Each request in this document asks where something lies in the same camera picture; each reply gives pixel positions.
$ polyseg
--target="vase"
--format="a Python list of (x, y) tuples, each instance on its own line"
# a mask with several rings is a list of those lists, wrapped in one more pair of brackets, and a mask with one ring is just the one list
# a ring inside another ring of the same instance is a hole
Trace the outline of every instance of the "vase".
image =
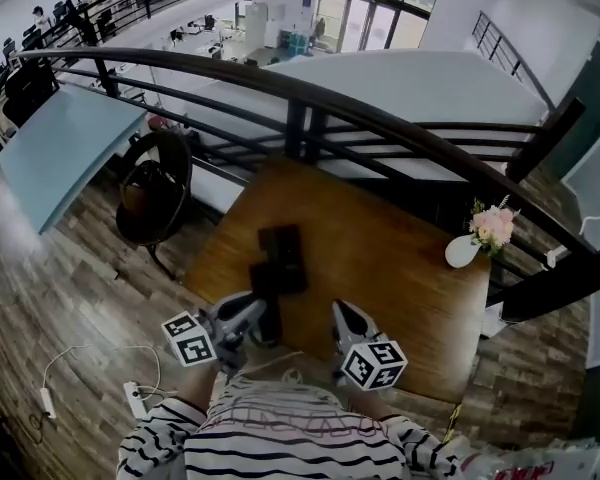
[(447, 263), (453, 268), (466, 267), (476, 257), (476, 254), (478, 254), (480, 245), (472, 243), (472, 238), (473, 235), (459, 236), (451, 240), (449, 245), (447, 245), (444, 257), (447, 259)]

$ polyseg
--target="white adapter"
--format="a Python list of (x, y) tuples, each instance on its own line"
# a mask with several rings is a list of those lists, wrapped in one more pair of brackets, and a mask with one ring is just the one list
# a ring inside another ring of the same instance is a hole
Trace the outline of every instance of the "white adapter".
[(49, 416), (50, 419), (56, 419), (56, 408), (53, 406), (53, 400), (51, 400), (51, 392), (47, 388), (40, 389), (40, 396), (42, 397), (42, 404), (44, 405), (44, 410)]
[(138, 384), (136, 382), (125, 382), (122, 387), (135, 418), (139, 420), (144, 418), (147, 415), (147, 409), (144, 406), (144, 400), (142, 400), (138, 392)]

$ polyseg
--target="wooden table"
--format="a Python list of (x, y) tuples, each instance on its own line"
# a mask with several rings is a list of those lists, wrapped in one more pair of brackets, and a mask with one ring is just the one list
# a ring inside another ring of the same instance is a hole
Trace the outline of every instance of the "wooden table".
[(309, 289), (281, 297), (286, 345), (333, 357), (331, 302), (348, 300), (397, 340), (409, 365), (397, 387), (458, 403), (471, 372), (489, 260), (444, 259), (447, 233), (344, 181), (284, 158), (268, 161), (207, 242), (185, 286), (213, 303), (250, 289), (260, 228), (298, 224)]

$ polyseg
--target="black metal railing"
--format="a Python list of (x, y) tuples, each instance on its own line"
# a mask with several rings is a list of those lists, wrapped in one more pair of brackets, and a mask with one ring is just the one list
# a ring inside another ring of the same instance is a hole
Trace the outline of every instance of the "black metal railing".
[[(347, 160), (375, 173), (374, 176), (380, 175), (386, 178), (394, 186), (400, 187), (397, 192), (404, 194), (401, 197), (408, 197), (408, 194), (418, 187), (420, 181), (414, 180), (408, 173), (396, 168), (395, 164), (394, 166), (388, 165), (386, 160), (391, 159), (395, 162), (396, 159), (424, 158), (469, 182), (469, 184), (463, 185), (471, 188), (472, 197), (475, 195), (486, 201), (500, 201), (505, 195), (509, 195), (508, 204), (512, 208), (521, 210), (526, 219), (564, 245), (571, 252), (571, 256), (586, 258), (588, 264), (595, 264), (596, 258), (599, 256), (587, 242), (570, 232), (562, 223), (547, 213), (542, 205), (517, 183), (490, 167), (480, 157), (472, 155), (460, 147), (462, 145), (482, 145), (485, 139), (444, 139), (431, 131), (495, 130), (525, 135), (534, 134), (534, 137), (546, 139), (551, 137), (556, 128), (562, 129), (566, 126), (565, 122), (573, 120), (569, 113), (565, 113), (565, 109), (557, 109), (550, 120), (541, 127), (499, 123), (415, 124), (344, 94), (296, 78), (205, 57), (127, 48), (37, 50), (22, 52), (19, 55), (24, 58), (69, 58), (95, 61), (97, 72), (70, 68), (61, 68), (57, 71), (97, 79), (101, 88), (91, 86), (87, 87), (88, 90), (125, 101), (155, 115), (188, 125), (201, 134), (213, 136), (215, 139), (213, 144), (205, 140), (192, 144), (192, 153), (198, 158), (204, 158), (215, 164), (214, 168), (216, 169), (222, 168), (224, 165), (241, 169), (247, 173), (256, 172), (259, 160), (276, 151), (308, 164), (318, 164), (318, 166), (332, 160)], [(272, 119), (269, 116), (246, 111), (240, 107), (198, 94), (112, 75), (107, 70), (105, 62), (134, 63), (170, 69), (245, 87), (264, 95), (275, 96), (286, 102), (286, 120)], [(62, 79), (59, 79), (58, 82), (74, 84), (74, 82)], [(118, 89), (123, 84), (210, 108), (260, 125), (271, 130), (272, 133), (257, 139), (245, 138), (234, 131), (213, 126), (208, 122), (149, 105), (145, 101), (126, 98)], [(334, 138), (334, 135), (350, 132), (368, 136), (354, 140), (345, 137), (340, 141)], [(507, 141), (501, 142), (502, 147), (510, 147), (511, 144)], [(360, 151), (361, 148), (368, 146), (392, 146), (400, 148), (400, 151), (392, 151), (387, 155), (365, 154)], [(534, 148), (532, 143), (520, 144), (520, 146), (516, 157), (507, 157), (512, 165), (516, 165), (515, 160), (518, 156), (522, 156), (525, 151)], [(519, 248), (534, 260), (544, 263), (546, 251), (539, 250), (517, 238), (512, 241), (511, 245)], [(495, 302), (503, 301), (507, 318), (515, 320), (517, 315), (526, 311), (525, 308), (518, 307), (523, 304), (522, 301), (525, 297), (535, 296), (532, 293), (532, 289), (536, 289), (535, 276), (528, 276), (516, 270), (515, 266), (508, 264), (502, 258), (496, 259), (496, 262), (521, 278), (521, 281), (514, 286), (501, 284), (501, 290), (495, 294), (496, 299), (494, 299)], [(561, 268), (561, 262), (558, 263), (555, 270), (559, 268)], [(515, 304), (509, 303), (507, 296), (509, 291), (514, 289)], [(547, 312), (552, 309), (557, 308), (549, 305), (545, 306), (543, 311)]]
[(184, 0), (97, 0), (69, 12), (26, 50), (99, 46), (140, 21)]
[(488, 60), (500, 66), (506, 73), (534, 91), (547, 104), (549, 112), (556, 110), (555, 105), (547, 94), (536, 75), (524, 58), (518, 53), (511, 41), (505, 36), (484, 12), (473, 27), (473, 37), (478, 51)]

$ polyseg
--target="power outlet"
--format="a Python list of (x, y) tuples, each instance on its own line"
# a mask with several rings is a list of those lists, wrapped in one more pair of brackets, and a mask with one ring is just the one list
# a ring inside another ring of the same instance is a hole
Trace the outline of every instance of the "power outlet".
[(141, 399), (138, 392), (138, 384), (135, 382), (125, 382), (122, 387), (124, 394), (127, 396), (127, 402), (131, 407), (131, 412), (136, 419), (142, 419), (147, 415), (147, 409), (144, 406), (144, 400)]

